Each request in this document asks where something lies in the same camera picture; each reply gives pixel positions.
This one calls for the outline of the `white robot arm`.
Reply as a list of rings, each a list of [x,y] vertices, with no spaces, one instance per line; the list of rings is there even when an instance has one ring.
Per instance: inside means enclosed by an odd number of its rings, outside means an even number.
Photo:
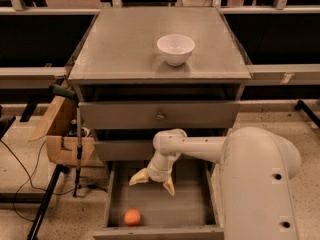
[[[131,186],[150,180],[175,193],[171,177],[181,155],[217,163],[224,240],[300,240],[289,180],[301,156],[289,140],[267,130],[245,127],[226,137],[189,137],[181,129],[160,131],[147,167]]]

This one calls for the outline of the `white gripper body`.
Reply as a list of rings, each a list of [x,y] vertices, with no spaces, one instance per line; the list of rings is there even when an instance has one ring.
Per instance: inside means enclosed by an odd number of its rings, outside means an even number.
[[[176,160],[176,156],[156,152],[147,166],[148,176],[155,182],[167,182],[171,178],[173,164]]]

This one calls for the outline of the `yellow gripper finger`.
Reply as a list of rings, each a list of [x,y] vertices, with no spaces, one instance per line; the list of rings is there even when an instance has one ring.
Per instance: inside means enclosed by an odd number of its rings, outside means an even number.
[[[168,191],[171,196],[175,195],[175,188],[172,181],[172,177],[169,177],[164,183],[163,187]]]
[[[129,185],[133,186],[140,183],[147,183],[148,180],[149,180],[149,176],[148,176],[147,169],[143,168],[131,177],[129,181]]]

